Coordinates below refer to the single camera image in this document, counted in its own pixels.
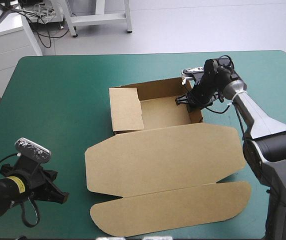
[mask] gray floor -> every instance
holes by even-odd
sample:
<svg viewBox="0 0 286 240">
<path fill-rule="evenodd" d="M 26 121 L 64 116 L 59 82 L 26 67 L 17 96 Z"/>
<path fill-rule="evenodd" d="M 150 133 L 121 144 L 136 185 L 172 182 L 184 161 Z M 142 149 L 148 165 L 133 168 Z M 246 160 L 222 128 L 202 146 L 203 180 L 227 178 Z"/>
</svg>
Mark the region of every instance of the gray floor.
<svg viewBox="0 0 286 240">
<path fill-rule="evenodd" d="M 77 38 L 68 33 L 56 39 L 50 49 L 42 48 L 44 55 L 286 52 L 286 0 L 130 0 L 130 5 L 133 33 L 126 33 L 125 24 L 78 27 Z M 72 4 L 77 15 L 94 9 L 93 0 Z M 106 0 L 106 12 L 123 9 L 123 0 Z M 66 31 L 50 28 L 55 36 Z"/>
</svg>

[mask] cardboard box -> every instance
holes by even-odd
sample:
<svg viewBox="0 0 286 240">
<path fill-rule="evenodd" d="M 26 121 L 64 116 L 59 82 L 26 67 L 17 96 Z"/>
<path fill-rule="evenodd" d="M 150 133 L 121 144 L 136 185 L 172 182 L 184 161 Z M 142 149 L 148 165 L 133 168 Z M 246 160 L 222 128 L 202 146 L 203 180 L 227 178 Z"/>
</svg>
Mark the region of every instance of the cardboard box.
<svg viewBox="0 0 286 240">
<path fill-rule="evenodd" d="M 217 183 L 245 166 L 237 130 L 176 106 L 185 91 L 180 78 L 109 89 L 116 135 L 85 152 L 88 189 L 123 197 L 92 206 L 104 232 L 129 237 L 218 222 L 247 205 L 249 183 Z"/>
<path fill-rule="evenodd" d="M 200 110 L 188 112 L 175 98 L 187 92 L 181 78 L 148 81 L 109 89 L 115 134 L 200 123 Z"/>
</svg>

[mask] black stand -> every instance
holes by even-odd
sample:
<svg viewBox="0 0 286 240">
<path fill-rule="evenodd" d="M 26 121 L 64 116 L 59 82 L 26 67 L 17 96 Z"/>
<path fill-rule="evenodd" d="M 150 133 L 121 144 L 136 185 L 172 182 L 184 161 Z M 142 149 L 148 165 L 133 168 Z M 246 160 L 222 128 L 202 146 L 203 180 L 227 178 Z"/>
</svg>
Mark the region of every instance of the black stand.
<svg viewBox="0 0 286 240">
<path fill-rule="evenodd" d="M 11 13 L 18 13 L 21 10 L 16 9 L 19 4 L 13 4 L 11 5 L 10 0 L 5 0 L 4 5 L 0 4 L 0 10 L 2 11 L 2 14 L 0 15 L 0 23 Z"/>
</svg>

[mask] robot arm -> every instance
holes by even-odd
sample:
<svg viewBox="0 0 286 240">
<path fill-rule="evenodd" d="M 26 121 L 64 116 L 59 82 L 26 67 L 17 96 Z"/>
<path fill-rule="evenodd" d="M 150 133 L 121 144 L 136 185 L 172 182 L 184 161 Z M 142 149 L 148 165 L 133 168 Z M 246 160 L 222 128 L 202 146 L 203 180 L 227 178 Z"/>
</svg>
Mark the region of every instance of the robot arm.
<svg viewBox="0 0 286 240">
<path fill-rule="evenodd" d="M 204 68 L 182 71 L 183 84 L 194 80 L 190 92 L 177 104 L 206 108 L 213 101 L 231 100 L 247 125 L 243 153 L 259 182 L 270 187 L 266 220 L 267 240 L 286 240 L 286 124 L 269 117 L 247 94 L 246 84 L 234 70 L 229 56 L 209 59 Z"/>
<path fill-rule="evenodd" d="M 66 202 L 69 193 L 58 189 L 53 181 L 57 172 L 44 170 L 41 164 L 50 160 L 51 152 L 46 148 L 20 138 L 15 143 L 19 158 L 14 166 L 4 164 L 0 173 L 0 216 L 10 208 L 20 205 L 23 223 L 32 228 L 39 222 L 39 212 L 35 201 L 56 203 Z M 29 200 L 36 213 L 36 223 L 29 223 L 25 218 L 24 202 Z"/>
</svg>

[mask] green table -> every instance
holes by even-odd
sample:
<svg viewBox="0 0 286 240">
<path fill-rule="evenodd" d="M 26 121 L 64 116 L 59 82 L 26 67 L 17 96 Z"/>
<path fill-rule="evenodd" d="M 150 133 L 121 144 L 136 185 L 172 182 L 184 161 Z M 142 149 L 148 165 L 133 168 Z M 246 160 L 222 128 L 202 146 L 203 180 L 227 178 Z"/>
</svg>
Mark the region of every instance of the green table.
<svg viewBox="0 0 286 240">
<path fill-rule="evenodd" d="M 47 169 L 59 172 L 55 183 L 70 192 L 67 203 L 39 202 L 41 222 L 26 228 L 20 209 L 0 217 L 0 238 L 96 238 L 105 236 L 91 220 L 89 209 L 112 196 L 86 188 L 84 152 L 112 136 L 108 88 L 179 77 L 183 68 L 202 66 L 209 58 L 228 54 L 246 81 L 248 93 L 272 117 L 286 123 L 286 54 L 282 51 L 212 52 L 140 55 L 71 55 L 24 57 L 15 69 L 0 102 L 0 159 L 15 152 L 19 137 L 52 151 Z M 226 107 L 216 102 L 218 110 Z M 204 110 L 207 123 L 240 131 L 235 111 L 224 115 Z M 246 209 L 231 220 L 168 230 L 153 235 L 176 238 L 261 238 L 268 206 L 266 187 L 250 168 L 229 181 L 246 180 L 252 196 Z"/>
</svg>

